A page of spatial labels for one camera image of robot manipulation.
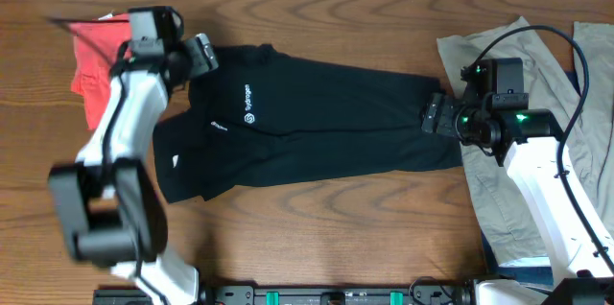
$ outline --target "green connector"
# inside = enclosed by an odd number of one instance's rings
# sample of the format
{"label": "green connector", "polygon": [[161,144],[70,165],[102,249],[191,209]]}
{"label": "green connector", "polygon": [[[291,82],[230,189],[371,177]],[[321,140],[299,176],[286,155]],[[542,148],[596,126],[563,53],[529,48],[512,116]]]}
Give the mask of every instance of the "green connector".
{"label": "green connector", "polygon": [[390,292],[390,305],[403,305],[403,294],[401,292]]}
{"label": "green connector", "polygon": [[267,305],[279,305],[279,293],[267,292]]}

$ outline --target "red cloth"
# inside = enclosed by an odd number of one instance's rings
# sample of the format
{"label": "red cloth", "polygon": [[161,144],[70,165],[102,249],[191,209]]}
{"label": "red cloth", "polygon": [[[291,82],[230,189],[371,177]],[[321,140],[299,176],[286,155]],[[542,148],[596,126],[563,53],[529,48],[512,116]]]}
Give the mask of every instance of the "red cloth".
{"label": "red cloth", "polygon": [[[127,14],[111,17],[109,20],[128,20]],[[117,49],[122,42],[130,39],[130,23],[73,23],[70,28],[90,39],[105,55],[115,61]],[[108,71],[110,65],[80,38],[73,38],[77,71],[70,89],[83,96],[85,119],[90,129],[98,127],[110,96]]]}

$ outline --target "blue fabric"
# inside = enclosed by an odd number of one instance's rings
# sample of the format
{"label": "blue fabric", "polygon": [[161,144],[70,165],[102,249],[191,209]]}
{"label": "blue fabric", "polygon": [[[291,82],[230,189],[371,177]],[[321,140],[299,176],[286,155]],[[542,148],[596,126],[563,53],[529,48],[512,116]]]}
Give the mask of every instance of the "blue fabric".
{"label": "blue fabric", "polygon": [[565,71],[565,75],[567,75],[569,82],[572,83],[572,86],[574,87],[574,89],[576,89],[576,92],[579,95],[578,73],[576,72],[576,70]]}
{"label": "blue fabric", "polygon": [[486,237],[482,233],[482,246],[484,248],[484,256],[486,258],[486,267],[488,273],[501,274],[506,277],[513,278],[521,283],[530,283],[536,285],[552,286],[554,284],[553,271],[550,267],[520,267],[520,268],[503,268],[499,267],[495,254],[488,244]]}

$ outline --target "pant leg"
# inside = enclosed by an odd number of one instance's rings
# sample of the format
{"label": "pant leg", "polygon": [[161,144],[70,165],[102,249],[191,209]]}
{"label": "pant leg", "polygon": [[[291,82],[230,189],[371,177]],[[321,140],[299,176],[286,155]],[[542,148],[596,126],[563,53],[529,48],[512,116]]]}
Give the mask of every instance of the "pant leg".
{"label": "pant leg", "polygon": [[190,84],[212,120],[264,132],[419,127],[437,79],[298,59],[271,45],[216,49],[220,68]]}
{"label": "pant leg", "polygon": [[[588,63],[590,85],[582,110],[581,129],[592,154],[591,183],[584,191],[595,205],[605,228],[614,232],[614,25],[601,23],[574,24],[574,40]],[[580,87],[584,75],[578,55],[574,57]]]}
{"label": "pant leg", "polygon": [[[456,141],[415,128],[275,135],[219,120],[204,125],[196,136],[184,134],[195,125],[191,113],[158,124],[153,135],[156,176],[168,202],[213,199],[235,185],[272,186],[461,164]],[[190,143],[192,136],[200,142]]]}
{"label": "pant leg", "polygon": [[[455,95],[461,96],[464,90],[460,76],[463,66],[471,64],[499,35],[528,25],[521,17],[508,26],[483,33],[438,39],[439,55]],[[524,61],[525,91],[530,93],[529,108],[547,108],[563,128],[567,126],[579,96],[536,32],[512,35],[495,46],[488,56],[521,58]],[[590,187],[591,181],[591,153],[583,142],[585,136],[580,126],[581,122],[573,129],[568,146],[574,169],[586,188]],[[523,258],[545,256],[545,247],[529,208],[505,170],[497,166],[494,158],[484,156],[475,147],[462,147],[461,152],[478,222],[492,245],[497,261],[506,264]]]}

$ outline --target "clothing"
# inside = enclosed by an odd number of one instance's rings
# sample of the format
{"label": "clothing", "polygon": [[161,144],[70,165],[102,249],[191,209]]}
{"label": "clothing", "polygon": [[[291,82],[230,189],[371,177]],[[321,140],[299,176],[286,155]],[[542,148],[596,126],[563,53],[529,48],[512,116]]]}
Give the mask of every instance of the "clothing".
{"label": "clothing", "polygon": [[[97,45],[107,58],[115,60],[122,42],[130,39],[128,15],[120,14],[106,20],[126,20],[126,23],[72,23],[70,28]],[[73,38],[77,70],[70,89],[83,96],[85,119],[89,129],[98,127],[110,97],[108,72],[110,65],[80,37]]]}
{"label": "clothing", "polygon": [[153,132],[169,202],[234,185],[461,164],[456,141],[420,130],[436,79],[292,58],[271,45],[216,54],[220,68],[190,83],[191,108]]}
{"label": "clothing", "polygon": [[[465,82],[460,70],[470,64],[496,37],[510,30],[528,26],[523,18],[516,22],[483,33],[469,36],[449,36],[437,40],[439,55],[456,97],[462,95]],[[577,24],[574,38],[586,53],[590,68],[591,86],[583,113],[576,122],[567,146],[576,174],[602,217],[605,227],[614,230],[614,183],[608,172],[602,172],[611,148],[612,110],[614,103],[614,64],[609,55],[614,52],[612,27],[591,28]],[[530,93],[529,108],[547,108],[564,129],[579,101],[579,94],[567,79],[565,72],[541,41],[535,31],[512,35],[489,53],[491,58],[519,57],[524,62],[525,91]],[[579,86],[583,86],[579,61],[576,61]],[[462,147],[462,161],[469,184],[471,200],[480,227],[491,244],[497,261],[502,266],[549,265],[546,250],[531,213],[522,195],[505,169],[497,166],[494,158],[486,157],[476,147]]]}

